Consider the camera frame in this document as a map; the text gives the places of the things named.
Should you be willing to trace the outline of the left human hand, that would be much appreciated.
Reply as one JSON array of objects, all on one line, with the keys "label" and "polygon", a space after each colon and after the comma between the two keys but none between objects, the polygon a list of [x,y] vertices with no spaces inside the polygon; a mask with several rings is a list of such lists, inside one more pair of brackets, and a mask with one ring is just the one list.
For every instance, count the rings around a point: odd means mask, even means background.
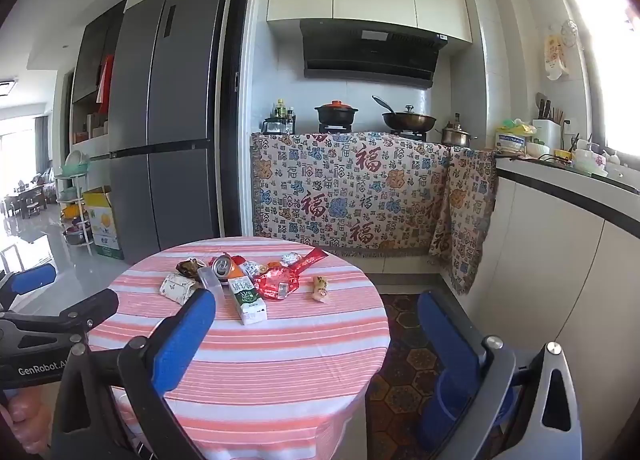
[{"label": "left human hand", "polygon": [[43,400],[42,386],[18,390],[9,399],[8,406],[1,407],[1,416],[26,452],[44,454],[47,451],[52,414]]}]

